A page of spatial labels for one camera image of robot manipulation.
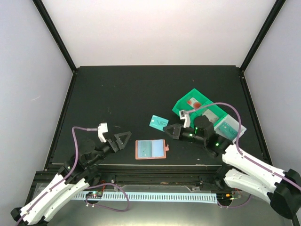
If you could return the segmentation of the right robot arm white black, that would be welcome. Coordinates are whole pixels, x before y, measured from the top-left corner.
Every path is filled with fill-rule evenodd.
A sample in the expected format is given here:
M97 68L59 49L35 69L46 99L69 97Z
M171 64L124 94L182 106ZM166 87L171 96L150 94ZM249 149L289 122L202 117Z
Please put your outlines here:
M194 128L173 124L163 131L175 140L200 145L212 157L221 157L222 166L214 177L220 190L237 188L266 201L286 219L293 219L301 207L301 176L290 169L271 166L242 151L229 139L217 134L205 116L194 120Z

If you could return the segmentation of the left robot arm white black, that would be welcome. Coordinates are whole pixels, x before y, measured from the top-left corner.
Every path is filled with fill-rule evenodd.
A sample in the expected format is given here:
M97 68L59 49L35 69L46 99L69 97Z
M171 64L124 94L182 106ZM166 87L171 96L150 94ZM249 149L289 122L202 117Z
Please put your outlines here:
M45 226L52 217L75 195L85 189L111 186L101 183L97 166L111 154L123 150L131 132L119 134L106 132L105 141L96 146L91 139L81 144L75 142L75 154L66 161L51 182L28 204L14 208L11 216L18 226Z

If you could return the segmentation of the pink leather card holder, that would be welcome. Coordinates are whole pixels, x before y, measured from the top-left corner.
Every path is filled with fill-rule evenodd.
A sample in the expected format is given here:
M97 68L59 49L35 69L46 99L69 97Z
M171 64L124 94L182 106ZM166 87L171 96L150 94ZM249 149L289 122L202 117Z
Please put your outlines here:
M136 160L165 159L167 151L169 151L169 145L164 139L136 140L135 142Z

